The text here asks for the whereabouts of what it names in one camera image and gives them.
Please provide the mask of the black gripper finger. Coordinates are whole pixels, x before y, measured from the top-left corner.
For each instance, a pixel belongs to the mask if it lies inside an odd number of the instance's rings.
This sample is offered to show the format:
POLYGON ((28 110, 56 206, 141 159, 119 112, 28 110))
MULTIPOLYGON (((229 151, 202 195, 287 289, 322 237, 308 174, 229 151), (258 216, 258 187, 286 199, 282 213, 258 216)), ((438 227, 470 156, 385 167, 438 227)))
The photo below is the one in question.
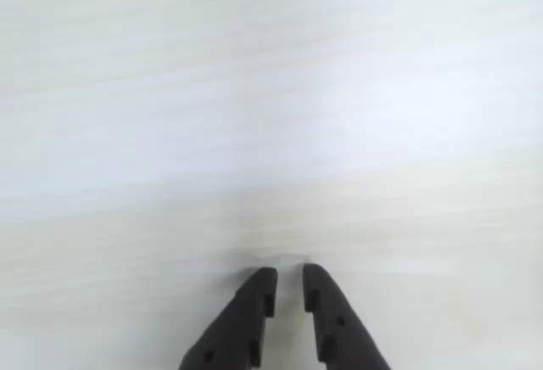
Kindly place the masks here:
POLYGON ((322 266, 302 269, 304 308, 313 316, 317 360, 327 369, 389 368, 341 288, 322 266))
POLYGON ((266 320, 275 314, 277 270, 257 269, 186 352, 181 370, 261 366, 266 320))

